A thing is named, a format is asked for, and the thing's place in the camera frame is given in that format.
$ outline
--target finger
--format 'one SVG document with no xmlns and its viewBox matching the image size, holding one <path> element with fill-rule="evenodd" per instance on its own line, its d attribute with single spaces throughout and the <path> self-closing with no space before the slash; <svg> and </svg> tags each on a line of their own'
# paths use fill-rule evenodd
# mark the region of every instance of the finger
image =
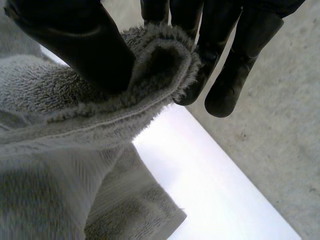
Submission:
<svg viewBox="0 0 320 240">
<path fill-rule="evenodd" d="M 190 105 L 197 100 L 207 84 L 226 46 L 231 31 L 241 14 L 235 1 L 205 0 L 197 43 L 202 66 L 192 84 L 178 104 Z"/>
<path fill-rule="evenodd" d="M 65 61 L 76 73 L 108 95 L 128 88 L 135 56 L 101 4 L 37 21 L 26 19 L 10 2 L 6 12 L 31 38 Z"/>
<path fill-rule="evenodd" d="M 171 23 L 196 39 L 204 0 L 170 0 Z"/>
<path fill-rule="evenodd" d="M 169 0 L 140 0 L 144 25 L 168 24 Z"/>
<path fill-rule="evenodd" d="M 245 0 L 243 4 L 251 8 L 275 13 L 281 18 L 285 18 L 293 14 L 304 2 L 305 0 L 265 0 L 262 5 L 257 0 Z"/>
</svg>

